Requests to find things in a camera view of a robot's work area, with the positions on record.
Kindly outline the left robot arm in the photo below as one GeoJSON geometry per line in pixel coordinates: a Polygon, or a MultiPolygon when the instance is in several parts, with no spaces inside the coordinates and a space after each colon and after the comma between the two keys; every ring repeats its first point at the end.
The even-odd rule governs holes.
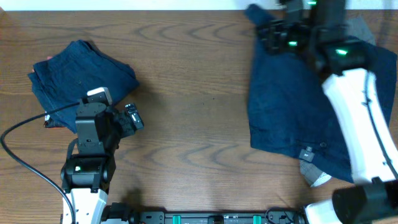
{"type": "Polygon", "coordinates": [[[80,103],[76,126],[78,137],[70,143],[61,170],[67,196],[61,222],[138,223],[125,203],[107,204],[120,140],[144,127],[136,105],[118,111],[106,103],[80,103]]]}

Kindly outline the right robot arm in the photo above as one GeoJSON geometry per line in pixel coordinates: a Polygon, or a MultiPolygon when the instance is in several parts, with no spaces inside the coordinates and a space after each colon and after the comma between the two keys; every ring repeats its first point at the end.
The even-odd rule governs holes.
{"type": "Polygon", "coordinates": [[[354,185],[301,210],[277,209],[266,218],[286,223],[371,223],[397,215],[397,148],[382,113],[371,56],[346,35],[344,1],[284,1],[283,19],[257,35],[272,54],[304,55],[322,79],[348,148],[354,185]]]}

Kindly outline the navy blue shorts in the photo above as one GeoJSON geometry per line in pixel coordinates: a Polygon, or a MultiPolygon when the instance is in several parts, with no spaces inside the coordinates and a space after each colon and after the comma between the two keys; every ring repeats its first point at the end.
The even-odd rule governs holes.
{"type": "MultiPolygon", "coordinates": [[[[261,26],[278,20],[258,5],[245,11],[261,26]]],[[[371,56],[380,107],[388,124],[397,82],[397,55],[356,37],[371,56]]],[[[348,148],[322,79],[304,55],[272,55],[255,39],[248,99],[251,146],[307,161],[331,177],[354,183],[348,148]]]]}

